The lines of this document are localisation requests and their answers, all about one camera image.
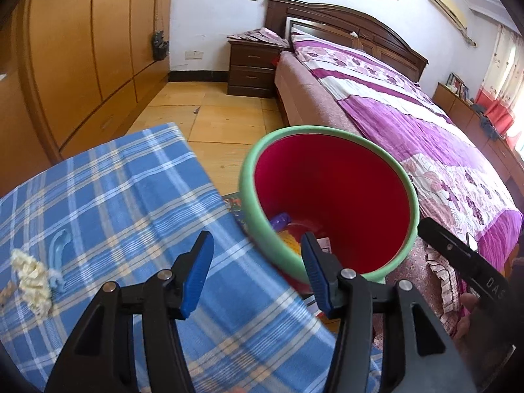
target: wooden floor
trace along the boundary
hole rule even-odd
[[[176,123],[220,194],[237,192],[251,146],[284,125],[274,99],[228,96],[226,89],[226,83],[167,83],[128,134]]]

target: wooden headboard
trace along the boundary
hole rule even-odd
[[[291,26],[343,46],[359,48],[417,82],[428,60],[391,28],[347,7],[297,0],[268,0],[265,27],[281,37]]]

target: black baseboard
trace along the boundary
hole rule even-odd
[[[227,70],[172,70],[168,81],[206,81],[213,83],[227,83],[229,72]]]

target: metal bolt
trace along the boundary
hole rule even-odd
[[[160,270],[158,272],[158,279],[161,279],[162,281],[167,281],[169,278],[173,276],[173,272],[169,269]]]
[[[398,286],[403,291],[411,291],[411,289],[413,288],[413,284],[410,281],[406,280],[406,279],[401,280],[398,283]]]
[[[357,277],[357,272],[355,272],[353,269],[342,269],[340,274],[345,279],[355,279]]]
[[[112,281],[111,282],[106,282],[102,286],[102,290],[104,292],[113,292],[114,290],[116,290],[116,283],[114,283]]]

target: electrical outlet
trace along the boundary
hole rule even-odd
[[[204,52],[196,52],[195,50],[187,50],[185,52],[185,60],[192,59],[202,59],[204,57]]]

